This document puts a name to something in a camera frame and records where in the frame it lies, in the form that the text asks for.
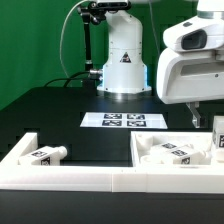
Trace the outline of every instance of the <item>printed marker sheet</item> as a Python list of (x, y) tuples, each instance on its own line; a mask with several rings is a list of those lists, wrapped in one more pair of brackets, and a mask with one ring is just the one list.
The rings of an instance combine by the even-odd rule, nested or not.
[(88, 112), (81, 127), (101, 128), (159, 128), (167, 129), (162, 114), (92, 113)]

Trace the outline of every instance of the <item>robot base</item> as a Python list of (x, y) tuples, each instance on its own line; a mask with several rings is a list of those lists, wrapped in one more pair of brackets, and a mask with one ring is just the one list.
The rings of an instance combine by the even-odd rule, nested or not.
[(105, 98), (115, 99), (115, 100), (136, 100), (143, 97), (150, 97), (152, 95), (152, 88), (147, 87), (146, 90), (138, 93), (114, 93), (104, 90), (97, 90), (98, 96), (103, 96)]

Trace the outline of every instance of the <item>black cable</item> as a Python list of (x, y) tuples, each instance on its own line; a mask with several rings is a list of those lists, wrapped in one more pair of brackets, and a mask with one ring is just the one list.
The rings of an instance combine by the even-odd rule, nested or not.
[(65, 82), (65, 84), (64, 84), (64, 88), (66, 88), (67, 86), (68, 86), (68, 84), (72, 81), (72, 80), (74, 80), (73, 78), (75, 78), (75, 77), (77, 77), (77, 76), (79, 76), (79, 75), (83, 75), (83, 74), (88, 74), (89, 72), (87, 72), (87, 71), (85, 71), (85, 72), (77, 72), (77, 73), (75, 73), (75, 74), (73, 74), (71, 77), (69, 77), (68, 79), (67, 79), (67, 81)]
[(59, 79), (53, 79), (49, 82), (47, 82), (44, 87), (47, 87), (49, 84), (51, 84), (52, 82), (56, 82), (56, 81), (72, 81), (72, 80), (82, 80), (83, 78), (59, 78)]

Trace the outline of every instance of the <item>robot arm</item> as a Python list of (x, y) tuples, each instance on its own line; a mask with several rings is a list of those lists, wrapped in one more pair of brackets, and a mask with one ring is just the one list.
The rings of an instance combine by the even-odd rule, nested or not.
[(198, 15), (164, 32), (167, 49), (157, 71), (164, 103), (224, 98), (224, 5), (199, 0)]
[(151, 95), (147, 67), (142, 61), (142, 24), (125, 11), (131, 2), (147, 1), (96, 0), (89, 6), (95, 21), (99, 12), (106, 13), (109, 31), (109, 55), (103, 66), (103, 81), (97, 87), (98, 95), (119, 100)]

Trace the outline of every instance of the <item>warning label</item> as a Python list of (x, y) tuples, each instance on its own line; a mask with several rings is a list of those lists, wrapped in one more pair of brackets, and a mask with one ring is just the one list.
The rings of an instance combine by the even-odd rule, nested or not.
[(122, 63), (131, 63), (131, 59), (127, 52), (125, 52), (124, 56), (121, 58), (120, 62)]

